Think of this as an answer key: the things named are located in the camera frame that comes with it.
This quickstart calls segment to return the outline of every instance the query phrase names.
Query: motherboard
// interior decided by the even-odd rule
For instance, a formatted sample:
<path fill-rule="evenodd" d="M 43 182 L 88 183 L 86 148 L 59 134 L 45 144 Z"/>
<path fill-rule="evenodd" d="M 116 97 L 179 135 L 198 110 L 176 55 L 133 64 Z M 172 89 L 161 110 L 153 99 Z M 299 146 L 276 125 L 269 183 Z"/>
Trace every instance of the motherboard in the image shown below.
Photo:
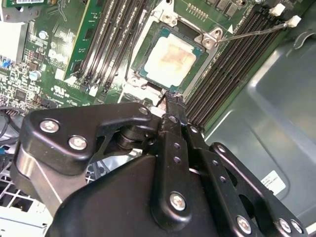
<path fill-rule="evenodd" d="M 0 0 L 0 104 L 149 106 L 171 90 L 208 127 L 312 2 Z"/>

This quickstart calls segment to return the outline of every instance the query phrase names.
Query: black plastic bracket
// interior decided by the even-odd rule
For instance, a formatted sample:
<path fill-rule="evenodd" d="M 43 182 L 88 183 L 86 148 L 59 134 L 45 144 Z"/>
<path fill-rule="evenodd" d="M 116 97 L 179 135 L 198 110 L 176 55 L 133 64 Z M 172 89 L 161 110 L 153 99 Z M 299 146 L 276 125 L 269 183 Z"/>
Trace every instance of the black plastic bracket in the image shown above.
<path fill-rule="evenodd" d="M 107 147 L 115 131 L 127 125 L 145 125 L 151 113 L 138 103 L 107 104 L 35 111 L 28 114 L 20 132 L 20 143 L 25 152 L 66 175 L 85 171 L 96 150 L 96 137 L 105 136 Z M 42 131 L 40 123 L 51 120 L 59 125 L 54 133 Z M 87 146 L 75 150 L 69 139 L 80 136 Z"/>

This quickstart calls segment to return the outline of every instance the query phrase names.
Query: mounting hole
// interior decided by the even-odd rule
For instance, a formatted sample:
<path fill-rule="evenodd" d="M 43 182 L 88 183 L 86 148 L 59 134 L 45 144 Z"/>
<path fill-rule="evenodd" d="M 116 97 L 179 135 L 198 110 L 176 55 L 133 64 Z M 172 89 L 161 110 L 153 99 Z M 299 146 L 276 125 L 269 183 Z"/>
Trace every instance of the mounting hole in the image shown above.
<path fill-rule="evenodd" d="M 221 177 L 219 177 L 219 179 L 220 179 L 223 183 L 226 183 L 225 177 L 221 176 Z"/>
<path fill-rule="evenodd" d="M 218 147 L 218 149 L 219 149 L 221 152 L 225 152 L 225 148 L 224 148 L 223 146 L 218 145 L 217 147 Z"/>
<path fill-rule="evenodd" d="M 150 139 L 148 139 L 148 145 L 153 145 L 154 143 L 156 142 L 156 139 L 155 138 L 150 138 Z"/>
<path fill-rule="evenodd" d="M 180 148 L 181 148 L 180 145 L 179 145 L 178 143 L 176 143 L 176 142 L 175 142 L 173 145 L 174 145 L 174 147 L 175 147 L 176 149 L 180 149 Z"/>
<path fill-rule="evenodd" d="M 181 159 L 178 158 L 178 157 L 174 157 L 173 160 L 174 160 L 174 162 L 176 162 L 177 164 L 180 164 L 180 162 L 181 162 Z"/>
<path fill-rule="evenodd" d="M 174 123 L 178 122 L 178 119 L 175 116 L 169 116 L 169 119 L 173 121 Z"/>

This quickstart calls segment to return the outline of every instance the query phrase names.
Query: black cable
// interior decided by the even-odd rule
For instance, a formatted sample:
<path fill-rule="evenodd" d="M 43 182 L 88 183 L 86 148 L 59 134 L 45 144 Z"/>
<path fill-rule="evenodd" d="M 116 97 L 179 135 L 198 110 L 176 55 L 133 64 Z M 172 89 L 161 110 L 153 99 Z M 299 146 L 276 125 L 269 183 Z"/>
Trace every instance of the black cable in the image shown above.
<path fill-rule="evenodd" d="M 2 111 L 0 111 L 0 115 L 3 116 L 3 118 L 5 119 L 5 124 L 0 132 L 0 138 L 1 138 L 3 137 L 3 135 L 5 135 L 5 132 L 8 129 L 11 118 L 9 115 L 7 115 L 5 112 L 2 112 Z"/>
<path fill-rule="evenodd" d="M 12 127 L 13 130 L 15 130 L 17 133 L 20 132 L 20 128 L 18 125 L 16 125 L 16 123 L 11 119 L 11 117 L 9 115 L 7 115 L 4 110 L 14 110 L 14 111 L 17 111 L 21 114 L 24 114 L 26 113 L 25 110 L 22 110 L 20 108 L 16 108 L 16 107 L 13 107 L 13 106 L 0 106 L 0 115 L 2 115 L 5 119 L 5 124 L 4 124 L 4 127 L 2 129 L 2 131 L 0 132 L 0 138 L 5 135 L 5 132 L 7 131 L 8 129 L 8 126 L 10 125 Z M 14 144 L 18 141 L 18 137 L 13 137 L 13 138 L 9 138 L 9 139 L 6 139 L 6 140 L 2 140 L 0 141 L 0 146 L 5 146 L 5 145 L 10 145 L 10 144 Z"/>

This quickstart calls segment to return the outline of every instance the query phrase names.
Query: microchip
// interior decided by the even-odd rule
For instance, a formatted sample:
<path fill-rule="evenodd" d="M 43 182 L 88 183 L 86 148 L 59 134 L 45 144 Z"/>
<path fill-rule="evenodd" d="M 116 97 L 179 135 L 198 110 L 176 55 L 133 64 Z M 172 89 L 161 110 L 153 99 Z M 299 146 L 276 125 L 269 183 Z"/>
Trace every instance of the microchip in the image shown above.
<path fill-rule="evenodd" d="M 81 61 L 75 64 L 74 69 L 73 69 L 73 73 L 75 73 L 79 70 L 80 65 L 81 65 Z"/>
<path fill-rule="evenodd" d="M 103 6 L 104 0 L 97 0 L 96 6 Z"/>
<path fill-rule="evenodd" d="M 33 59 L 38 59 L 38 57 L 39 57 L 39 53 L 34 52 Z"/>
<path fill-rule="evenodd" d="M 19 101 L 25 101 L 26 100 L 26 92 L 17 89 L 15 91 L 15 99 L 18 99 Z"/>
<path fill-rule="evenodd" d="M 210 4 L 210 5 L 215 5 L 216 2 L 217 2 L 217 0 L 206 0 L 206 3 Z"/>
<path fill-rule="evenodd" d="M 230 0 L 220 0 L 216 7 L 219 10 L 224 11 L 229 2 Z"/>
<path fill-rule="evenodd" d="M 29 67 L 30 67 L 30 71 L 35 71 L 38 69 L 38 65 L 35 63 L 30 63 Z"/>
<path fill-rule="evenodd" d="M 174 34 L 160 37 L 144 66 L 146 77 L 168 88 L 179 86 L 197 59 L 194 49 Z"/>
<path fill-rule="evenodd" d="M 234 4 L 234 3 L 232 3 L 228 7 L 228 9 L 226 11 L 226 15 L 228 15 L 229 17 L 232 17 L 235 14 L 235 12 L 237 11 L 237 9 L 238 9 L 238 6 L 236 4 Z"/>
<path fill-rule="evenodd" d="M 38 59 L 39 59 L 39 61 L 41 61 L 41 62 L 44 61 L 44 55 L 39 54 Z"/>
<path fill-rule="evenodd" d="M 87 30 L 87 32 L 85 33 L 84 39 L 87 40 L 87 39 L 91 38 L 92 34 L 93 34 L 93 29 L 89 28 Z"/>
<path fill-rule="evenodd" d="M 43 98 L 40 105 L 46 109 L 56 109 L 58 107 L 57 103 L 48 99 Z"/>

